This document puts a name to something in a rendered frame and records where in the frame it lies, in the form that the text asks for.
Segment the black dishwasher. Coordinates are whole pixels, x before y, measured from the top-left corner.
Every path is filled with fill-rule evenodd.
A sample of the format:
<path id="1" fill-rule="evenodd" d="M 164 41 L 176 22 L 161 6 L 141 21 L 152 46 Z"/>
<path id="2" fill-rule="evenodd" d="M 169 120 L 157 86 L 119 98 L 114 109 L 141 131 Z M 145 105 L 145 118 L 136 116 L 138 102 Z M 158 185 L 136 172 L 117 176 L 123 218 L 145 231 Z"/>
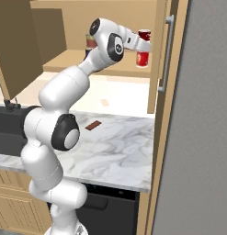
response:
<path id="1" fill-rule="evenodd" d="M 108 206 L 95 210 L 82 206 L 77 217 L 85 225 L 88 235 L 136 235 L 138 192 L 102 185 L 85 184 L 88 194 L 105 196 Z"/>

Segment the wooden base cabinet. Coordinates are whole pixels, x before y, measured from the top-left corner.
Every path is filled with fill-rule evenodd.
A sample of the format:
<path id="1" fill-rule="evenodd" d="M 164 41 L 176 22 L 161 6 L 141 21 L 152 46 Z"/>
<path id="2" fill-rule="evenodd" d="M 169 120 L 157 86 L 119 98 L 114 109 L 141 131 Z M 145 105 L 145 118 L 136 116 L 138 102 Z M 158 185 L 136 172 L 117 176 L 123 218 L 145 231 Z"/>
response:
<path id="1" fill-rule="evenodd" d="M 28 191 L 30 180 L 25 173 L 0 169 L 0 229 L 43 235 L 51 226 L 47 204 Z"/>

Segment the grey fridge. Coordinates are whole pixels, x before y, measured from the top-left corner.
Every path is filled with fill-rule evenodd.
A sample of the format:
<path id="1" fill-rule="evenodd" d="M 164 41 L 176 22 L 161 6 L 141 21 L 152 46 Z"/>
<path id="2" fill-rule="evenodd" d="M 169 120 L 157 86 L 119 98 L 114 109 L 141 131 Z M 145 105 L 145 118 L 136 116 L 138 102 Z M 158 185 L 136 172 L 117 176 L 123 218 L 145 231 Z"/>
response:
<path id="1" fill-rule="evenodd" d="M 227 235 L 227 0 L 190 0 L 152 235 Z"/>

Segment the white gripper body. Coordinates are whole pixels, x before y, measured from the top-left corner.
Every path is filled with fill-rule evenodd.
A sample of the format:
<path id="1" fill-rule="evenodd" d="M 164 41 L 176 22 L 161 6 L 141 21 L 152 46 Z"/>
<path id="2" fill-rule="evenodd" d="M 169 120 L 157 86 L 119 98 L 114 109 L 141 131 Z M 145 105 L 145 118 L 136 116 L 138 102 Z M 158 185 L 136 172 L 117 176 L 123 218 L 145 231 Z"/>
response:
<path id="1" fill-rule="evenodd" d="M 133 50 L 150 52 L 152 44 L 149 41 L 142 39 L 139 35 L 135 36 L 135 40 L 133 43 Z"/>

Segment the open wooden wall cabinet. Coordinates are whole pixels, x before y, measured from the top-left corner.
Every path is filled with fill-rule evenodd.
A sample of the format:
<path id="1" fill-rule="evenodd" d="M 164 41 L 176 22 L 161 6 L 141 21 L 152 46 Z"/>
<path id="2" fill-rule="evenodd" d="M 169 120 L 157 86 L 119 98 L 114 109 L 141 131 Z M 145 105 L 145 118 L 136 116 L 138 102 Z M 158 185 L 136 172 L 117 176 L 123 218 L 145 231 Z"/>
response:
<path id="1" fill-rule="evenodd" d="M 95 19 L 136 32 L 154 29 L 156 16 L 156 0 L 35 0 L 30 6 L 45 72 L 59 72 L 85 57 L 85 34 Z"/>

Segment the tall wooden side panel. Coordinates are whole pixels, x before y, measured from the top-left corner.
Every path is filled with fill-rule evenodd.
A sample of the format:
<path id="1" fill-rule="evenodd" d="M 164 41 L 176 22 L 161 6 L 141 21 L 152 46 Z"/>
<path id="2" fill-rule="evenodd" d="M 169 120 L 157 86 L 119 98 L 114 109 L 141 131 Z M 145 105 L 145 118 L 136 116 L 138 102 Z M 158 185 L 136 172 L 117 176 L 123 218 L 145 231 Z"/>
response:
<path id="1" fill-rule="evenodd" d="M 158 197 L 160 178 L 165 154 L 165 143 L 168 125 L 174 98 L 176 75 L 178 70 L 182 39 L 187 16 L 188 0 L 167 0 L 165 19 L 175 16 L 174 31 L 172 36 L 171 54 L 169 59 L 168 74 L 163 92 L 158 91 L 158 86 L 163 84 L 163 70 L 165 64 L 165 50 L 169 26 L 165 23 L 161 59 L 157 82 L 157 94 L 154 107 L 155 122 L 153 135 L 153 166 L 151 192 L 148 197 L 148 207 L 143 235 L 151 235 L 155 206 Z"/>

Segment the dark sink tap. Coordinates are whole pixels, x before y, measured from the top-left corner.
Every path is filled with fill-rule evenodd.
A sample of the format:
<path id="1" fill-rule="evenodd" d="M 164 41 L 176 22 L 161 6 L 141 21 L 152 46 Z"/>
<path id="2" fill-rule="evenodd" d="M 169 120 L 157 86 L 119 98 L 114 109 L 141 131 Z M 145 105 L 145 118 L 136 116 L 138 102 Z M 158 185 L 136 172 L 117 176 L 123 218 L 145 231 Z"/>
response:
<path id="1" fill-rule="evenodd" d="M 10 100 L 5 99 L 4 104 L 7 111 L 13 111 L 15 109 L 20 109 L 21 105 L 19 103 L 12 103 Z"/>

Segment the red and white can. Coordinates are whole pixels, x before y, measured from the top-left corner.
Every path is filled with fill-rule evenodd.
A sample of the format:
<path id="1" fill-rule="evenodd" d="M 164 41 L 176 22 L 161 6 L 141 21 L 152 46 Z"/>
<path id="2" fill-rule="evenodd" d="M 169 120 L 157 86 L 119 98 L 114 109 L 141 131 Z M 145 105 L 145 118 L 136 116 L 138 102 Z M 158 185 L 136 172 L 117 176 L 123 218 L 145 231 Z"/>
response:
<path id="1" fill-rule="evenodd" d="M 92 50 L 97 46 L 95 39 L 89 33 L 85 34 L 85 38 L 86 38 L 86 48 L 88 50 Z"/>

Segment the black sink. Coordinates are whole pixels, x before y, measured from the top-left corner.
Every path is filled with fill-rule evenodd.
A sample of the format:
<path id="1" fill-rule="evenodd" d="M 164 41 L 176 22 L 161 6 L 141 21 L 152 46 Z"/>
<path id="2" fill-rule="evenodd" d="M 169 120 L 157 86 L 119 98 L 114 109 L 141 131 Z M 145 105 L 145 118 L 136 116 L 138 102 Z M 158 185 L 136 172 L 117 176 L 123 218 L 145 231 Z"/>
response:
<path id="1" fill-rule="evenodd" d="M 25 118 L 34 108 L 37 106 L 13 110 L 0 106 L 0 154 L 20 156 L 23 147 L 27 144 L 23 127 Z"/>

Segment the brown chocolate bar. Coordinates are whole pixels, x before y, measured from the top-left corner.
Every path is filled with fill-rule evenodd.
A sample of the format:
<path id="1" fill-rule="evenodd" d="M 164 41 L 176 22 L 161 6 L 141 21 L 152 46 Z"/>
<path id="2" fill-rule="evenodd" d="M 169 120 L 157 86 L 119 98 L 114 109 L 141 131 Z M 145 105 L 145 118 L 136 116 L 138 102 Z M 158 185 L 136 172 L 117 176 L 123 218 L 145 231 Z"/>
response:
<path id="1" fill-rule="evenodd" d="M 91 124 L 89 124 L 88 126 L 86 126 L 85 129 L 87 129 L 87 130 L 90 131 L 90 130 L 96 128 L 97 126 L 99 126 L 100 124 L 101 124 L 101 122 L 98 121 L 98 120 L 96 120 L 96 121 L 94 121 L 93 123 L 91 123 Z"/>

